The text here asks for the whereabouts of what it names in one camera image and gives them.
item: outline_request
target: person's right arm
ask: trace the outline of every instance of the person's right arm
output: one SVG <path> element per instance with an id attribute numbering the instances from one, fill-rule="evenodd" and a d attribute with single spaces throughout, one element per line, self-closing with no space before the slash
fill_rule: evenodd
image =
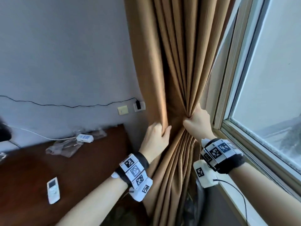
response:
<path id="1" fill-rule="evenodd" d="M 215 138 L 210 116 L 200 106 L 183 125 L 198 142 Z M 254 167 L 244 163 L 230 171 L 229 176 L 268 225 L 301 225 L 301 203 Z"/>

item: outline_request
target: gathered curtain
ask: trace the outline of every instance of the gathered curtain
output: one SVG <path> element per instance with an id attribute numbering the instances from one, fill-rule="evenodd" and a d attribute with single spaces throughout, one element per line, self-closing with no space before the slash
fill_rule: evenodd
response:
<path id="1" fill-rule="evenodd" d="M 124 0 L 132 54 L 149 124 L 172 125 L 150 165 L 144 198 L 153 225 L 179 224 L 195 139 L 184 129 L 204 91 L 235 0 Z"/>

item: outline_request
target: window pane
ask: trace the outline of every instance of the window pane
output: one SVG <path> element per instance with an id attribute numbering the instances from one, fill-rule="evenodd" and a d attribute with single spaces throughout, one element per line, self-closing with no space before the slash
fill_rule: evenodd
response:
<path id="1" fill-rule="evenodd" d="M 301 0 L 271 0 L 230 119 L 301 172 Z"/>

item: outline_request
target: person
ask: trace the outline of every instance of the person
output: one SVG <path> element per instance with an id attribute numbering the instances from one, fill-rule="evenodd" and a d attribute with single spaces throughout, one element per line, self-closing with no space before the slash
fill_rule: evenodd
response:
<path id="1" fill-rule="evenodd" d="M 216 138 L 210 116 L 198 105 L 183 125 L 197 141 Z M 169 144 L 171 126 L 164 134 L 161 124 L 152 124 L 146 131 L 140 152 L 151 163 Z M 301 203 L 285 192 L 248 163 L 230 171 L 229 176 L 239 187 L 254 209 L 268 225 L 301 225 Z M 128 185 L 121 178 L 109 177 L 73 207 L 56 226 L 99 226 Z"/>

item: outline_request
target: brown desk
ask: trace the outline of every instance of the brown desk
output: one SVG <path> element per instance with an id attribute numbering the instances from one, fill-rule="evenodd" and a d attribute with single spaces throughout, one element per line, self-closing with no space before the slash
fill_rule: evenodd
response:
<path id="1" fill-rule="evenodd" d="M 0 165 L 0 226 L 54 225 L 106 180 L 132 150 L 123 125 L 106 132 L 71 158 L 45 154 L 53 142 L 11 152 Z M 61 199 L 50 205 L 46 183 L 54 177 Z"/>

